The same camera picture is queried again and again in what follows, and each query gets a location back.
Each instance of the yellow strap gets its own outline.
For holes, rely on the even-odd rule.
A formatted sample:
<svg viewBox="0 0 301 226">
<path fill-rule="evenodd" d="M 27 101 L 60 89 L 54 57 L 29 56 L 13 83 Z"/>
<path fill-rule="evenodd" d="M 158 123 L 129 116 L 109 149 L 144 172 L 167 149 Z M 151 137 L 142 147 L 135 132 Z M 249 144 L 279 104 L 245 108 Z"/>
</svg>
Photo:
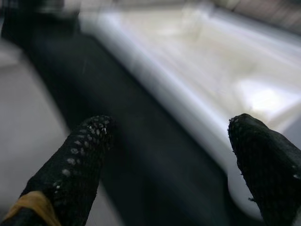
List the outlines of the yellow strap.
<svg viewBox="0 0 301 226">
<path fill-rule="evenodd" d="M 61 226 L 49 199 L 39 191 L 21 196 L 3 220 L 13 217 L 21 208 L 29 208 L 38 214 L 48 226 Z"/>
</svg>

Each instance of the gray floor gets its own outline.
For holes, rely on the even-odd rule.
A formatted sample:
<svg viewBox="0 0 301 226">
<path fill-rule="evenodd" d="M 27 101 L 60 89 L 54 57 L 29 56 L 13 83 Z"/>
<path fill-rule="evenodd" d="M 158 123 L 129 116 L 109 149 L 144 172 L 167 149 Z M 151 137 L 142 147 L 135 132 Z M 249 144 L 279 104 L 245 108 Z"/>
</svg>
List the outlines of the gray floor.
<svg viewBox="0 0 301 226">
<path fill-rule="evenodd" d="M 65 140 L 68 130 L 21 51 L 0 40 L 0 217 L 27 180 Z M 122 225 L 100 185 L 88 226 Z"/>
</svg>

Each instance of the black mat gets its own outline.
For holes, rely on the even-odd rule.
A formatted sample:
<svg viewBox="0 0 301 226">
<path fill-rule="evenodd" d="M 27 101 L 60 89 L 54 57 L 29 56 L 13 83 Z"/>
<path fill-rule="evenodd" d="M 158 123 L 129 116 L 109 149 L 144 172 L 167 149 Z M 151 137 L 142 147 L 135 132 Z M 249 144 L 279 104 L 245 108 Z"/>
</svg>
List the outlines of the black mat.
<svg viewBox="0 0 301 226">
<path fill-rule="evenodd" d="M 226 176 L 202 147 L 76 20 L 6 20 L 72 129 L 93 114 L 119 126 L 102 182 L 129 226 L 261 225 L 231 202 Z"/>
</svg>

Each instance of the black mesh glove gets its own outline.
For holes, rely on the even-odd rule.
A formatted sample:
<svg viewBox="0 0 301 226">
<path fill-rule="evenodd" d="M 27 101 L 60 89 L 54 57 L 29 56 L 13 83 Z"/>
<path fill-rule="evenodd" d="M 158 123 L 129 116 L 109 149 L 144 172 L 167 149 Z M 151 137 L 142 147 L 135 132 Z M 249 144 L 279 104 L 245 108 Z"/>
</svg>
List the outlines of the black mesh glove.
<svg viewBox="0 0 301 226">
<path fill-rule="evenodd" d="M 83 122 L 58 151 L 28 181 L 22 195 L 41 191 L 51 202 L 62 226 L 84 226 L 96 196 L 106 151 L 112 146 L 112 119 Z M 44 226 L 31 209 L 22 208 L 1 226 Z"/>
<path fill-rule="evenodd" d="M 291 226 L 301 206 L 301 152 L 248 114 L 230 120 L 237 165 L 268 226 Z"/>
</svg>

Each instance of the tan band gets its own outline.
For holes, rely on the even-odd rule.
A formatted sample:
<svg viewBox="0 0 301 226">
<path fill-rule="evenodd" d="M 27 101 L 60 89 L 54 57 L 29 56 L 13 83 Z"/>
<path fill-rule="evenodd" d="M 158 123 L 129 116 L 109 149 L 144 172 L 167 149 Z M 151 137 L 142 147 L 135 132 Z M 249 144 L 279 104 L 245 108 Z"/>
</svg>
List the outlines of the tan band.
<svg viewBox="0 0 301 226">
<path fill-rule="evenodd" d="M 51 202 L 42 192 L 34 191 L 21 196 L 3 220 L 12 218 L 21 208 L 33 210 L 48 226 L 61 226 Z"/>
</svg>

